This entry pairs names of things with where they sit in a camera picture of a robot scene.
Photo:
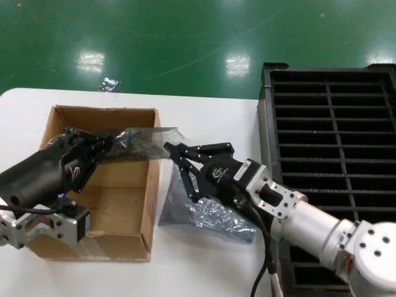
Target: green floor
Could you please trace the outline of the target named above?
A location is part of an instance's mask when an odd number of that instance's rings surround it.
[[[3,0],[0,93],[16,87],[258,97],[262,63],[396,62],[396,1]]]

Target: cardboard box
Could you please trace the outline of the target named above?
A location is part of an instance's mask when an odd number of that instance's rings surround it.
[[[65,126],[89,132],[128,127],[159,127],[157,110],[55,106],[41,149],[62,134]],[[90,209],[91,231],[76,246],[49,236],[34,239],[29,248],[48,260],[150,260],[158,194],[158,162],[99,164],[80,194],[67,196]]]

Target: logo on motor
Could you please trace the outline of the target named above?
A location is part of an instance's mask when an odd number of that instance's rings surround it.
[[[220,180],[222,179],[223,175],[227,172],[227,169],[223,169],[221,167],[214,169],[212,176],[214,177],[214,179],[217,179],[217,183],[220,182]]]
[[[72,181],[74,181],[80,175],[80,167],[74,167],[74,168],[70,167],[69,169],[72,174]]]

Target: black plastic crate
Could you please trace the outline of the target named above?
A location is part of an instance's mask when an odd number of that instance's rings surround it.
[[[275,180],[331,215],[396,220],[396,67],[291,69],[265,63],[262,162]],[[276,245],[285,296],[350,296],[300,248]]]

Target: transparent plastic bag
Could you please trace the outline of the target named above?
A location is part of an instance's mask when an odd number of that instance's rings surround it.
[[[115,138],[104,162],[167,159],[170,154],[163,148],[166,142],[180,144],[186,139],[178,128],[127,128]]]
[[[194,187],[196,178],[191,175]],[[220,236],[240,242],[252,243],[255,227],[236,213],[224,208],[214,199],[201,199],[193,203],[184,189],[179,168],[173,165],[171,182],[158,226],[189,225],[214,231]]]

